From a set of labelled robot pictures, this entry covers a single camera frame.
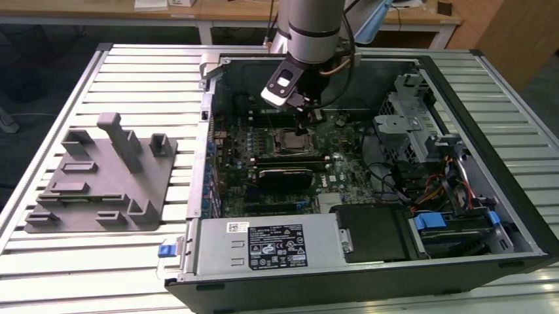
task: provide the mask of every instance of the desk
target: desk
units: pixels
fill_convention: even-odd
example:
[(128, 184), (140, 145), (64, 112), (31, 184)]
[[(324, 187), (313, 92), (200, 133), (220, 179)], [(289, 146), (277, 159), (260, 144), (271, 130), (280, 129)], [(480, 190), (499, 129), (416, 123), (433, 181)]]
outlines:
[[(0, 22), (95, 26), (193, 26), (201, 44), (212, 44), (212, 27), (267, 27), (268, 0), (197, 0), (188, 7), (167, 11), (133, 12), (133, 0), (0, 0)], [(383, 31), (427, 31), (436, 36), (431, 48), (444, 48), (456, 26), (457, 15), (432, 14), (420, 8), (389, 12)]]

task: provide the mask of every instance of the slotted metal surface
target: slotted metal surface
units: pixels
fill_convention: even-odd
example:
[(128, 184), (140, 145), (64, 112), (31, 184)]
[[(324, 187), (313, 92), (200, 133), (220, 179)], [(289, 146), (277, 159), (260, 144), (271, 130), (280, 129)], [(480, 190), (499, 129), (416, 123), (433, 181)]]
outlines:
[[(96, 53), (57, 122), (47, 136), (44, 161), (36, 158), (0, 218), (0, 310), (2, 313), (189, 313), (165, 292), (164, 274), (156, 273), (157, 245), (184, 233), (188, 185), (201, 91), (201, 54), (263, 53), (257, 47), (115, 45)], [(429, 54), (473, 119), (493, 144), (520, 186), (555, 233), (559, 232), (557, 142), (525, 104), (517, 101), (481, 58), (465, 51), (371, 49), (365, 54)], [(179, 138), (179, 156), (163, 209), (164, 225), (153, 232), (103, 234), (28, 234), (21, 230), (29, 206), (47, 186), (64, 148), (68, 128), (84, 128), (93, 137), (96, 114), (117, 111), (125, 129), (139, 137), (167, 133)], [(455, 130), (441, 113), (447, 128)], [(165, 260), (172, 272), (179, 259)], [(275, 312), (372, 313), (413, 309), (413, 313), (552, 313), (559, 311), (559, 269), (548, 267), (505, 277), (463, 294), (324, 305)]]

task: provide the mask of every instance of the floor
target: floor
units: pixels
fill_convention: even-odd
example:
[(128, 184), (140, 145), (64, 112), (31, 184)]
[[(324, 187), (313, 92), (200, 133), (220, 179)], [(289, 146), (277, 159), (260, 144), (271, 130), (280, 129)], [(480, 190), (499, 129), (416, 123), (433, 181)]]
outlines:
[[(97, 43), (199, 44), (192, 27), (87, 27), (79, 37), (71, 26), (45, 26), (56, 58), (39, 66), (47, 93), (36, 101), (15, 103), (0, 93), (0, 104), (20, 125), (16, 134), (0, 132), (0, 209), (16, 186), (35, 152), (64, 106)], [(264, 29), (213, 29), (215, 44), (261, 44)], [(0, 69), (19, 59), (19, 53), (0, 36)], [(0, 84), (13, 77), (0, 70)], [(559, 57), (541, 68), (523, 97), (551, 130), (559, 135)]]

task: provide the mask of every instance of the blue release tab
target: blue release tab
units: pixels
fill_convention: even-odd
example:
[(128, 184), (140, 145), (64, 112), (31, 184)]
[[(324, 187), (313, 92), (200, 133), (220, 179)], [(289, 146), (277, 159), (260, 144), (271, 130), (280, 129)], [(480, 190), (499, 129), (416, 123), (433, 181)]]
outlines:
[(417, 230), (423, 230), (425, 228), (425, 224), (423, 223), (423, 220), (419, 217), (413, 218), (413, 222), (416, 224)]
[(157, 256), (159, 256), (159, 258), (175, 257), (176, 256), (176, 244), (160, 245)]
[(447, 223), (444, 222), (443, 215), (440, 213), (423, 213), (413, 218), (417, 230), (429, 228), (444, 228)]
[(489, 217), (491, 223), (493, 226), (496, 226), (500, 223), (500, 218), (497, 216), (497, 213), (493, 211), (489, 211), (487, 213), (487, 216)]

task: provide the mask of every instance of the power supply label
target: power supply label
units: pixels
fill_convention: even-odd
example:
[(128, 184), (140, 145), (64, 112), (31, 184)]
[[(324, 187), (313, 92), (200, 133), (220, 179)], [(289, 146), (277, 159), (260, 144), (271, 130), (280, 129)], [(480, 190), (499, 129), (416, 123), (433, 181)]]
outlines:
[(249, 227), (248, 260), (252, 270), (307, 266), (303, 225)]

